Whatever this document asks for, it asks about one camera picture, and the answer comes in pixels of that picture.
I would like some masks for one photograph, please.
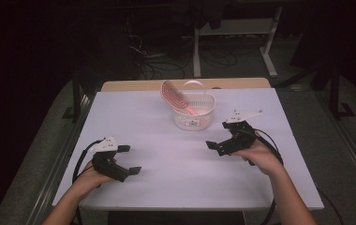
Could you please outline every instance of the white plastic mount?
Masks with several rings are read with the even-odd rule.
[[[108,152],[117,151],[118,145],[113,136],[105,138],[102,142],[95,144],[89,149],[89,152]]]
[[[227,124],[233,124],[233,123],[239,123],[239,122],[243,122],[244,120],[247,120],[249,118],[261,115],[263,113],[262,110],[258,110],[258,111],[236,111],[234,110],[233,115],[227,119]]]

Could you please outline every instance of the basket handle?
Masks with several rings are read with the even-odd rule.
[[[195,81],[195,80],[190,80],[190,81],[187,81],[185,82],[183,85],[182,85],[182,89],[184,89],[184,87],[188,84],[191,84],[191,83],[195,83],[195,84],[198,84],[202,87],[203,89],[203,93],[205,94],[205,87],[204,87],[204,84],[202,84],[201,82],[198,82],[198,81]]]

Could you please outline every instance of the desk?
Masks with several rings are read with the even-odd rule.
[[[95,97],[53,204],[71,185],[82,150],[93,141],[114,135],[118,144],[131,146],[128,153],[116,155],[118,164],[125,168],[142,166],[141,173],[129,176],[124,183],[103,184],[81,202],[81,207],[163,211],[268,208],[273,199],[269,178],[240,157],[220,157],[205,144],[230,138],[221,123],[234,109],[262,109],[263,115],[247,120],[248,123],[274,138],[305,204],[310,209],[323,208],[277,94],[273,88],[264,86],[267,81],[243,78],[200,81],[206,88],[231,88],[207,89],[215,95],[215,118],[203,131],[184,131],[175,126],[170,106],[159,95],[162,81],[106,82],[103,92]],[[254,87],[256,81],[260,82],[260,88],[246,88]],[[173,82],[179,87],[184,81]],[[111,91],[113,87],[128,91]],[[91,158],[87,154],[84,162]]]

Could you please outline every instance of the perforated basket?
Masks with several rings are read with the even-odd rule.
[[[184,130],[203,130],[208,128],[213,122],[215,97],[206,93],[204,85],[198,81],[188,81],[184,83],[183,88],[190,83],[199,84],[203,89],[202,93],[184,93],[189,106],[195,110],[198,115],[192,115],[187,110],[173,109],[174,121],[178,128]]]

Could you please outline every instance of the person's right hand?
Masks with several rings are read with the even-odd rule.
[[[273,175],[274,172],[278,172],[279,169],[284,169],[271,150],[258,139],[249,148],[237,151],[233,155],[242,157],[245,161],[251,160],[260,168],[261,172],[269,176]]]

